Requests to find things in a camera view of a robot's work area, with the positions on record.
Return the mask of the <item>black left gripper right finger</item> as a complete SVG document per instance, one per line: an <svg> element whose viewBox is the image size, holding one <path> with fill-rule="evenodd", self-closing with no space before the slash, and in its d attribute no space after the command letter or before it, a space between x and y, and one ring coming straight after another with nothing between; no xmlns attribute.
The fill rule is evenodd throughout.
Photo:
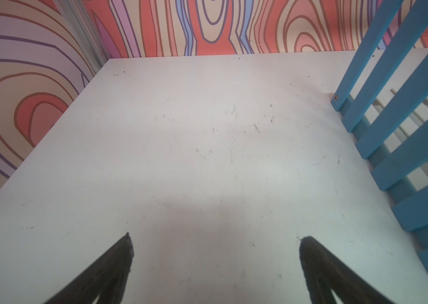
<svg viewBox="0 0 428 304"><path fill-rule="evenodd" d="M391 303L311 236L301 240L300 262L312 303Z"/></svg>

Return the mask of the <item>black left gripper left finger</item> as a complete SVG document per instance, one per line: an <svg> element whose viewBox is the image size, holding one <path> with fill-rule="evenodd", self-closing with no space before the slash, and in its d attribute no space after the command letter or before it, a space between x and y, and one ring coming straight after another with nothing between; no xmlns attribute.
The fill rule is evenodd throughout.
<svg viewBox="0 0 428 304"><path fill-rule="evenodd" d="M121 303L134 258L129 234L120 238L47 303Z"/></svg>

